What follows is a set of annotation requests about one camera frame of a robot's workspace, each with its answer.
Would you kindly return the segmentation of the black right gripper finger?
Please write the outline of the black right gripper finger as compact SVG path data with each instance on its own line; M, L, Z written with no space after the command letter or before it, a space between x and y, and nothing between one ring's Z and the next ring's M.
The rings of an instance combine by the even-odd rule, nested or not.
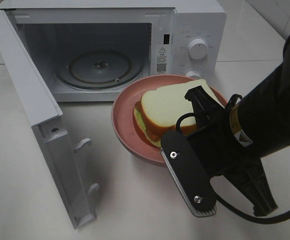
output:
M237 164L224 177L253 204L254 216L265 217L278 208L260 159Z
M190 212L195 217L216 213L216 195L210 178L186 137L176 130L161 138L161 155Z

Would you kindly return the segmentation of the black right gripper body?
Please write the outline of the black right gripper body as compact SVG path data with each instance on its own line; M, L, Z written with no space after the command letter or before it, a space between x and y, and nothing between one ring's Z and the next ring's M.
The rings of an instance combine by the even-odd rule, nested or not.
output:
M195 87L187 91L185 99L191 102L193 112L186 113L177 120L177 131L184 134L180 123L189 117L195 118L198 130L186 138L207 174L211 177L260 177L261 160L243 153L240 145L234 142L235 137L230 136L232 132L229 113L242 96L234 94L229 102L222 106L202 87Z

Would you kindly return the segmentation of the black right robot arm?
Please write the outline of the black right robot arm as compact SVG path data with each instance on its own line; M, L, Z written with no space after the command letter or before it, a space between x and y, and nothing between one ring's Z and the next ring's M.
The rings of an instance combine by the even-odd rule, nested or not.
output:
M191 213L216 213L216 203L250 222L276 224L290 219L277 209L262 157L290 146L290 36L283 62L246 96L234 94L225 106L202 87L187 91L193 111L178 118L161 139L161 155ZM212 188L224 176L252 204L253 215L236 209Z

